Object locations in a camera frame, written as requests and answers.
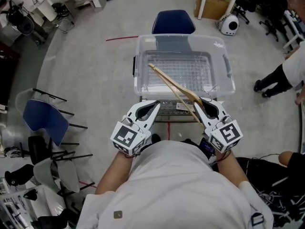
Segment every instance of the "gray floor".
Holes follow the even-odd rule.
[[[224,105],[244,134],[234,153],[260,157],[298,150],[299,112],[294,104],[295,93],[289,91],[264,100],[253,92],[254,82],[283,62],[283,38],[276,42],[273,35],[266,36],[265,28],[258,24],[257,13],[248,13],[249,25],[240,19],[234,37],[224,36],[215,28],[214,21],[194,18],[194,4],[195,0],[113,0],[100,13],[83,10],[54,64],[47,73],[42,69],[38,88],[67,98],[68,102],[58,107],[76,114],[70,122],[89,127],[86,131],[71,128],[66,138],[80,142],[75,148],[77,155],[94,154],[76,160],[81,181],[99,182],[117,152],[110,141],[113,128],[138,101],[132,77],[136,39],[105,40],[151,33],[154,19],[162,10],[186,10],[196,25],[195,34],[224,39],[236,85],[236,93],[227,97]],[[153,131],[163,139],[168,138],[166,124],[155,124]],[[171,125],[171,140],[186,138],[200,141],[197,124]]]

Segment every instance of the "person's leg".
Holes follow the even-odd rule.
[[[289,81],[286,78],[286,75],[283,71],[282,65],[280,65],[277,69],[276,72],[276,78],[277,78],[277,84],[275,87],[271,89],[267,89],[262,96],[263,97],[271,97],[275,96],[277,94],[280,94],[282,92],[286,92],[287,90],[292,88],[292,85],[289,83]]]
[[[255,92],[261,91],[264,88],[266,88],[276,82],[279,82],[280,71],[283,71],[282,65],[278,66],[275,71],[273,71],[271,74],[267,75],[264,79],[256,81],[255,86],[254,86],[254,91]]]
[[[272,96],[275,96],[275,95],[278,95],[282,92],[286,92],[287,90],[291,89],[292,86],[289,84],[284,84],[284,83],[278,83],[276,84],[275,87],[271,88],[271,89],[267,89],[264,93],[262,93],[262,96],[263,97],[272,97]]]

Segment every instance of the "white shirt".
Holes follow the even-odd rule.
[[[272,228],[272,213],[249,182],[235,187],[195,146],[161,141],[134,163],[116,192],[87,195],[77,229],[244,229],[253,208],[264,215],[259,228]]]
[[[296,87],[305,80],[305,42],[283,63],[283,71],[289,83]]]

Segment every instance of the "black pants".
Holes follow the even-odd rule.
[[[267,89],[265,91],[265,94],[268,97],[275,96],[282,92],[286,92],[287,90],[292,88],[292,85],[288,82],[286,78],[282,65],[278,66],[275,71],[273,71],[271,74],[261,80],[258,85],[258,90],[261,91],[274,83],[277,83],[275,87]]]

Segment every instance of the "hand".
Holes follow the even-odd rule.
[[[296,98],[295,99],[295,104],[299,105],[301,103],[302,99],[301,98]]]

